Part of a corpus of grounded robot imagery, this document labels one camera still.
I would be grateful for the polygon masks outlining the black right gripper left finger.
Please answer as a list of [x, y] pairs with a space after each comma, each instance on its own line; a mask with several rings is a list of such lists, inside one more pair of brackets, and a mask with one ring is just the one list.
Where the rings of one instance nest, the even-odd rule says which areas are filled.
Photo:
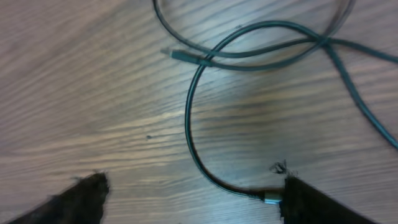
[[95, 172], [7, 224], [100, 224], [109, 194], [105, 172]]

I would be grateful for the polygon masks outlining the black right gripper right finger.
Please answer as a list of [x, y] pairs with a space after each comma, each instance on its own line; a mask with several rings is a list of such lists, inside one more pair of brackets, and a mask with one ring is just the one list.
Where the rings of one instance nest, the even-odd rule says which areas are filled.
[[285, 161], [270, 170], [285, 175], [284, 188], [269, 196], [270, 204], [279, 205], [284, 224], [376, 224], [296, 177]]

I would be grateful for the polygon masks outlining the black cable small plug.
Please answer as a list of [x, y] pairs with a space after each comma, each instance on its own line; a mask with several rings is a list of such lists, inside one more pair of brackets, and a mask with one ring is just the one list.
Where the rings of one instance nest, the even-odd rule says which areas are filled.
[[[237, 39], [238, 37], [247, 34], [251, 31], [258, 30], [258, 29], [265, 29], [265, 28], [272, 28], [272, 27], [283, 27], [287, 29], [291, 29], [297, 31], [303, 35], [306, 35], [306, 39], [299, 39], [293, 40], [290, 42], [285, 42], [279, 45], [273, 45], [270, 47], [266, 47], [264, 49], [255, 50], [252, 52], [241, 52], [241, 53], [226, 53], [222, 52], [221, 50], [230, 44], [233, 40]], [[253, 67], [240, 67], [240, 66], [232, 66], [232, 65], [224, 65], [220, 63], [215, 63], [212, 61], [213, 57], [223, 57], [223, 58], [246, 58], [246, 57], [253, 57], [257, 55], [266, 54], [275, 50], [280, 50], [286, 47], [291, 47], [293, 45], [303, 44], [307, 42], [312, 42], [313, 46], [311, 46], [308, 50], [293, 56], [291, 58], [281, 60], [280, 62], [274, 62], [267, 65], [259, 65]], [[354, 42], [350, 42], [347, 40], [341, 39], [334, 39], [330, 37], [328, 34], [317, 34], [314, 31], [310, 30], [309, 28], [302, 26], [300, 24], [296, 24], [294, 22], [288, 21], [264, 21], [258, 22], [246, 27], [243, 27], [236, 32], [233, 32], [231, 35], [227, 36], [223, 39], [220, 43], [218, 43], [213, 49], [206, 49], [202, 46], [195, 46], [192, 43], [185, 41], [185, 45], [197, 49], [203, 53], [206, 53], [205, 57], [199, 57], [197, 55], [192, 55], [188, 53], [171, 53], [170, 56], [174, 59], [181, 60], [183, 62], [193, 63], [198, 65], [198, 69], [193, 76], [192, 82], [188, 89], [187, 99], [185, 103], [185, 137], [187, 140], [187, 146], [192, 156], [193, 161], [195, 162], [198, 170], [208, 179], [213, 185], [229, 192], [234, 195], [240, 195], [243, 197], [254, 198], [257, 200], [262, 200], [264, 203], [269, 203], [269, 196], [275, 196], [280, 193], [281, 189], [264, 189], [264, 190], [250, 190], [250, 189], [242, 189], [233, 185], [230, 185], [226, 182], [215, 177], [211, 172], [209, 172], [205, 165], [199, 158], [197, 150], [195, 148], [193, 137], [192, 137], [192, 130], [191, 130], [191, 112], [192, 112], [192, 103], [195, 94], [195, 90], [197, 89], [197, 84], [200, 80], [200, 77], [204, 70], [207, 67], [216, 67], [221, 68], [224, 70], [234, 70], [234, 71], [243, 71], [243, 72], [256, 72], [262, 70], [272, 70], [280, 67], [286, 67], [291, 65], [299, 60], [303, 59], [307, 55], [311, 54], [312, 52], [316, 51], [319, 48], [322, 48], [326, 54], [330, 57], [331, 61], [333, 62], [335, 68], [340, 73], [340, 77], [343, 80], [346, 89], [349, 91], [351, 98], [355, 102], [358, 109], [362, 112], [362, 114], [368, 119], [368, 121], [374, 126], [374, 128], [379, 132], [379, 134], [389, 142], [394, 148], [397, 147], [397, 140], [390, 134], [390, 132], [377, 120], [371, 110], [366, 106], [365, 102], [361, 98], [360, 94], [358, 93], [354, 83], [349, 76], [349, 73], [346, 70], [346, 67], [343, 65], [343, 62], [340, 60], [338, 54], [334, 51], [332, 45], [344, 45], [346, 47], [358, 50], [360, 52], [372, 55], [373, 57], [381, 58], [383, 60], [397, 63], [397, 57], [392, 56], [389, 54], [382, 53], [380, 51], [371, 49], [361, 44], [357, 44]]]

